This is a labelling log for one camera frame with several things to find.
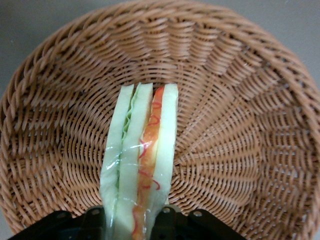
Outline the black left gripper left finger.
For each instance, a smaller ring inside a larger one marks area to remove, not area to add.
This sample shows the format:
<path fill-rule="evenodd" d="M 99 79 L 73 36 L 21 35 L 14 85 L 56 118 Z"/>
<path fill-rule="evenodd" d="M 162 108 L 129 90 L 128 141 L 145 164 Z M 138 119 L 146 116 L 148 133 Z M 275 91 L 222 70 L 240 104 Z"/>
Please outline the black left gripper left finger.
<path fill-rule="evenodd" d="M 104 240 L 105 211 L 92 206 L 73 218 L 68 211 L 58 210 L 17 233 L 16 240 Z"/>

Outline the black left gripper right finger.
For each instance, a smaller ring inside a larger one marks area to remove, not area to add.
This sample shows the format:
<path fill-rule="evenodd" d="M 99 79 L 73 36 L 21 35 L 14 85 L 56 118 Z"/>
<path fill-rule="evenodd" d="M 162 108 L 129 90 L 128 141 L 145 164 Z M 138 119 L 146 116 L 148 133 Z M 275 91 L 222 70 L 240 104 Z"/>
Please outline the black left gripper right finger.
<path fill-rule="evenodd" d="M 204 209 L 182 214 L 165 205 L 154 223 L 155 240 L 243 240 L 244 237 Z"/>

